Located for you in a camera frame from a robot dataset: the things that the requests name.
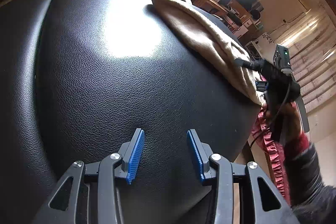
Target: ruffled red cloth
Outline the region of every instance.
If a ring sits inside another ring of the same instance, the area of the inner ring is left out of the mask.
[[[284,150],[281,144],[271,140],[271,131],[264,118],[266,109],[266,106],[261,108],[251,134],[254,138],[259,134],[263,134],[263,137],[258,138],[256,143],[269,155],[268,165],[271,179],[286,202],[290,204],[289,185],[284,167]]]
[[[304,132],[301,132],[298,138],[287,143],[285,148],[283,148],[280,143],[271,140],[271,131],[264,118],[266,109],[267,106],[261,108],[251,134],[254,138],[257,138],[259,134],[263,134],[263,137],[258,138],[256,143],[269,155],[268,165],[271,179],[283,198],[290,205],[289,184],[286,169],[284,167],[284,160],[285,158],[292,159],[306,150],[309,147],[309,140]]]

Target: wire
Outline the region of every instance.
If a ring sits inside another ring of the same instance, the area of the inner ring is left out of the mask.
[[[286,23],[282,24],[281,26],[279,26],[278,28],[275,28],[274,30],[272,30],[271,32],[269,32],[268,34],[273,33],[274,31],[278,30],[279,28],[281,28],[282,26],[284,26],[287,23],[292,23],[293,21],[295,21],[296,19],[298,19],[302,14],[304,14],[304,12],[302,12],[301,14],[297,15],[296,17],[291,18],[289,21],[287,21]]]
[[[234,34],[235,32],[238,32],[239,30],[240,30],[240,27],[239,27],[239,29],[235,30],[232,34]]]
[[[262,59],[261,57],[255,57],[250,51],[249,54],[254,58],[254,59]]]
[[[290,88],[291,88],[291,83],[288,84],[288,89],[287,89],[286,96],[285,96],[285,98],[283,99],[282,104],[281,104],[281,106],[280,106],[279,109],[278,109],[278,112],[275,114],[275,116],[273,117],[273,119],[272,119],[271,122],[269,123],[268,127],[270,127],[271,124],[274,123],[275,119],[278,117],[278,115],[279,115],[279,113],[280,113],[280,110],[282,109],[282,107],[283,107],[284,104],[286,103],[286,101],[287,101],[287,99],[288,99],[288,95],[289,95],[289,90],[290,90]],[[265,135],[264,132],[261,132],[261,133],[260,133],[260,134],[259,134],[259,135],[258,135],[252,142],[251,142],[251,144],[250,144],[250,148],[251,148],[252,145],[255,143],[255,141],[256,141],[257,139],[259,139],[260,136],[263,136],[263,135]]]
[[[223,20],[225,20],[226,21],[226,23],[229,25],[229,26],[227,26],[228,28],[230,28],[230,27],[232,27],[232,25],[233,25],[233,21],[232,21],[232,23],[230,23],[227,19],[226,19],[226,17],[223,17]]]

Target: white wall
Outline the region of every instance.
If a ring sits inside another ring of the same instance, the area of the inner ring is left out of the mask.
[[[315,143],[320,170],[326,185],[336,186],[336,132]]]
[[[280,27],[283,24],[283,20],[291,21],[305,12],[305,8],[298,0],[261,0],[260,3],[264,7],[264,10],[261,12],[261,21],[265,32],[271,32]],[[279,31],[282,34],[285,30],[282,28]],[[279,32],[277,31],[270,34],[273,40],[278,38],[278,35]]]
[[[332,98],[308,116],[310,139],[316,143],[336,132],[336,98]]]

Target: hand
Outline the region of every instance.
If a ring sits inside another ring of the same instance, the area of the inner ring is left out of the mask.
[[[283,107],[280,110],[280,113],[286,116],[288,121],[288,131],[286,132],[286,143],[288,143],[301,135],[302,128],[301,128],[300,113],[299,110],[297,109],[296,103],[287,103],[283,105]],[[264,117],[266,119],[266,123],[270,124],[270,122],[273,119],[271,111],[267,110],[264,113]]]

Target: curtain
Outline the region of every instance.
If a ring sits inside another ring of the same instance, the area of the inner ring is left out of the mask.
[[[289,49],[307,113],[336,94],[336,29],[323,6],[308,12],[275,43]]]

